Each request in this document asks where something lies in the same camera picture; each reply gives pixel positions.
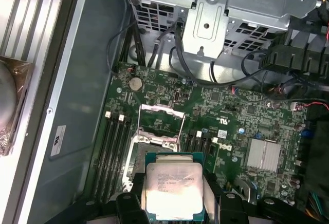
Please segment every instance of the chip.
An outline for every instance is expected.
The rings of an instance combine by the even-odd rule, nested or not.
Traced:
[[[247,113],[253,115],[256,112],[255,106],[248,106]]]
[[[267,182],[266,191],[268,191],[268,192],[274,192],[275,189],[276,189],[276,184],[275,183],[273,183],[271,181]]]
[[[211,94],[211,101],[218,102],[220,100],[220,93],[219,92],[213,92]]]

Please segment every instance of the black cable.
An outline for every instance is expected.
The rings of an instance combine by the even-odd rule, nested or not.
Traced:
[[[254,54],[256,54],[256,53],[267,53],[267,52],[268,52],[268,50],[261,49],[261,50],[256,50],[256,51],[250,52],[250,53],[248,53],[246,56],[244,56],[244,58],[243,58],[242,61],[241,61],[241,70],[242,70],[242,72],[244,73],[244,75],[246,75],[246,76],[249,76],[249,75],[250,75],[250,73],[247,71],[246,66],[245,66],[245,61],[246,61],[246,59],[247,59],[249,56],[254,55]],[[251,78],[251,79],[253,79],[253,80],[256,81],[259,85],[261,85],[261,81],[259,81],[258,79],[256,79],[256,78]]]
[[[173,64],[171,63],[171,59],[172,59],[172,57],[173,57],[173,52],[174,52],[175,49],[176,49],[176,47],[172,47],[172,48],[170,49],[170,52],[169,52],[169,67],[170,67],[170,69],[171,69],[174,73],[176,73],[179,77],[181,77],[182,79],[186,79],[186,77],[185,77],[184,75],[180,74],[180,73],[178,72],[178,70],[176,70],[175,67],[173,66]]]
[[[135,41],[138,65],[146,66],[145,51],[144,51],[143,42],[140,37],[140,32],[139,32],[139,28],[138,28],[137,24],[133,25],[133,36],[134,36],[134,41]]]
[[[160,34],[160,36],[156,39],[156,42],[155,42],[154,48],[153,48],[153,52],[152,52],[152,56],[148,62],[148,67],[152,67],[152,65],[154,63],[155,57],[158,54],[159,44],[160,44],[161,40],[164,38],[165,35],[172,32],[175,29],[175,26],[176,26],[176,22],[174,22],[167,30],[162,32]]]
[[[150,60],[148,62],[148,67],[152,67],[152,65],[154,63],[154,60],[155,60],[155,57],[158,54],[158,49],[159,49],[159,44],[155,44],[154,45],[154,48],[153,48],[153,52],[152,52],[151,58],[150,58]]]
[[[321,99],[321,98],[292,98],[292,99],[287,99],[287,98],[275,98],[273,96],[270,96],[268,94],[265,93],[264,91],[264,83],[265,83],[265,79],[268,75],[268,71],[266,71],[264,73],[264,76],[262,78],[262,82],[261,82],[261,93],[268,99],[272,100],[272,101],[281,101],[281,102],[302,102],[302,103],[309,103],[309,102],[323,102],[326,104],[329,104],[329,102],[325,99]]]
[[[308,79],[306,79],[303,76],[298,75],[294,71],[292,71],[290,74],[294,79],[296,79],[298,82],[302,83],[305,86],[308,86],[308,87],[316,89],[316,90],[329,92],[329,86],[328,85],[324,85],[324,84],[321,84],[321,83],[315,83],[315,82],[309,81]]]
[[[115,71],[112,70],[112,62],[109,58],[109,50],[111,48],[111,44],[113,42],[113,40],[119,36],[121,33],[125,32],[128,28],[130,28],[131,26],[133,26],[134,24],[136,24],[137,21],[133,21],[130,24],[128,24],[127,26],[123,27],[118,33],[116,33],[113,37],[111,37],[107,43],[107,48],[106,48],[106,63],[107,63],[107,67],[109,69],[109,71],[113,74],[116,75],[117,73]]]
[[[214,83],[218,83],[215,77],[215,72],[214,72],[214,65],[215,65],[215,61],[211,61],[210,62],[210,76],[212,78],[212,81]]]
[[[176,44],[176,51],[177,51],[177,56],[178,56],[179,62],[181,64],[182,68],[184,69],[185,73],[197,85],[204,87],[204,88],[220,88],[220,87],[227,87],[227,86],[235,85],[235,84],[244,82],[248,79],[251,79],[252,77],[256,76],[257,74],[259,74],[260,72],[262,72],[264,70],[264,68],[261,68],[258,71],[250,74],[249,76],[245,76],[244,78],[234,80],[231,82],[227,82],[227,83],[211,83],[208,81],[200,81],[192,74],[192,72],[190,71],[189,67],[187,66],[187,64],[184,60],[184,56],[182,53],[183,45],[182,45],[182,41],[181,41],[181,25],[179,23],[177,23],[177,26],[175,29],[175,44]]]

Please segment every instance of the heatsink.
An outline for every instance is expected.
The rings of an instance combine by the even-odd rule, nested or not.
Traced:
[[[279,163],[281,145],[258,139],[248,144],[246,166],[276,172]]]

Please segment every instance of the cable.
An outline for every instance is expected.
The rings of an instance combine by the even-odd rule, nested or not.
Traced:
[[[312,197],[313,197],[313,199],[314,199],[314,201],[315,201],[315,203],[318,207],[318,210],[319,210],[320,214],[323,215],[323,210],[322,210],[322,207],[321,207],[320,200],[319,200],[318,196],[315,195],[314,193],[311,193],[311,195],[312,195]]]
[[[298,82],[302,83],[303,85],[306,85],[310,88],[321,90],[321,91],[324,91],[324,92],[329,92],[329,86],[328,85],[324,85],[324,84],[309,81],[306,78],[304,78],[303,76],[298,75],[294,71],[290,72],[290,74],[294,79],[296,79]]]
[[[246,61],[246,59],[247,59],[249,56],[254,55],[254,54],[256,54],[256,53],[267,53],[267,52],[268,52],[268,50],[261,49],[261,50],[256,50],[256,51],[250,52],[250,53],[248,53],[246,56],[244,56],[244,58],[243,58],[242,61],[241,61],[241,70],[242,70],[242,72],[244,73],[244,75],[246,75],[246,76],[249,76],[249,75],[250,75],[250,73],[247,71],[247,69],[246,69],[246,67],[245,67],[245,61]],[[256,78],[251,78],[251,79],[253,79],[254,81],[256,81],[259,85],[261,84],[261,81],[259,81],[259,80],[256,79]]]
[[[174,22],[167,30],[165,30],[164,32],[162,32],[160,34],[160,36],[155,40],[155,44],[154,44],[154,48],[153,48],[153,52],[152,52],[152,56],[148,62],[148,67],[152,67],[155,57],[158,54],[158,49],[159,49],[159,44],[161,42],[161,40],[164,38],[165,35],[169,34],[170,32],[172,32],[175,29],[176,26],[176,22]]]
[[[264,92],[264,83],[265,83],[265,79],[267,77],[268,71],[266,71],[264,73],[264,76],[262,78],[262,82],[261,82],[261,93],[268,99],[273,100],[273,101],[282,101],[282,102],[301,102],[301,103],[305,103],[305,102],[321,102],[323,104],[328,105],[328,101],[325,99],[321,99],[321,98],[292,98],[292,99],[287,99],[287,98],[275,98],[275,97],[271,97],[269,95],[267,95]]]
[[[184,56],[183,56],[183,45],[182,45],[182,41],[181,41],[181,26],[179,25],[179,23],[177,23],[176,29],[175,29],[175,44],[176,44],[176,51],[177,51],[177,56],[179,59],[179,62],[182,66],[182,68],[184,69],[185,73],[187,74],[187,76],[193,80],[197,85],[204,87],[204,88],[220,88],[220,87],[227,87],[230,85],[235,85],[241,82],[244,82],[254,76],[256,76],[257,74],[259,74],[260,72],[262,72],[264,70],[264,68],[259,69],[258,71],[250,74],[249,76],[245,76],[244,78],[238,79],[238,80],[234,80],[231,82],[227,82],[227,83],[211,83],[208,81],[199,81],[190,71],[189,67],[187,66],[185,60],[184,60]]]
[[[314,215],[312,215],[312,214],[310,213],[310,211],[309,211],[308,209],[306,209],[306,213],[307,213],[310,217],[312,217],[313,219],[318,220]]]
[[[153,52],[152,52],[151,58],[150,58],[150,60],[148,62],[148,67],[152,67],[152,65],[154,63],[154,60],[155,60],[155,57],[158,54],[158,49],[159,49],[159,44],[155,44],[154,45],[154,48],[153,48]]]
[[[309,107],[309,106],[314,105],[314,104],[323,105],[329,111],[329,106],[325,103],[322,103],[322,102],[312,102],[312,103],[304,104],[304,107]]]
[[[173,52],[174,52],[175,49],[176,49],[176,47],[172,47],[172,48],[170,49],[170,52],[169,52],[169,67],[170,67],[170,69],[171,69],[174,73],[176,73],[179,77],[181,77],[182,79],[186,79],[186,77],[183,76],[182,74],[180,74],[180,73],[175,69],[175,67],[173,66],[173,64],[171,63],[171,59],[172,59],[172,57],[173,57]]]
[[[113,74],[116,75],[117,73],[115,71],[112,70],[112,62],[109,58],[109,50],[111,48],[111,44],[113,42],[113,40],[119,36],[121,33],[125,32],[127,29],[129,29],[131,26],[133,26],[135,23],[137,23],[137,21],[133,21],[130,24],[128,24],[127,26],[123,27],[118,33],[116,33],[113,37],[111,37],[107,43],[107,48],[106,48],[106,63],[107,63],[107,67],[109,69],[109,71]]]
[[[134,24],[132,28],[133,28],[133,36],[134,36],[134,41],[135,41],[138,65],[146,66],[145,51],[144,51],[142,39],[140,37],[138,25]]]
[[[214,65],[215,65],[215,61],[211,61],[210,62],[210,76],[214,83],[218,83],[216,80],[216,77],[215,77]]]

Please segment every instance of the plastic bag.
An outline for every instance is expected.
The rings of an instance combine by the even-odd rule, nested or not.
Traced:
[[[7,67],[12,75],[16,90],[15,98],[10,98],[10,101],[14,100],[15,102],[13,103],[14,112],[5,128],[0,128],[0,156],[6,156],[14,145],[13,134],[17,127],[26,90],[31,79],[32,64],[7,57],[0,57],[0,62]]]

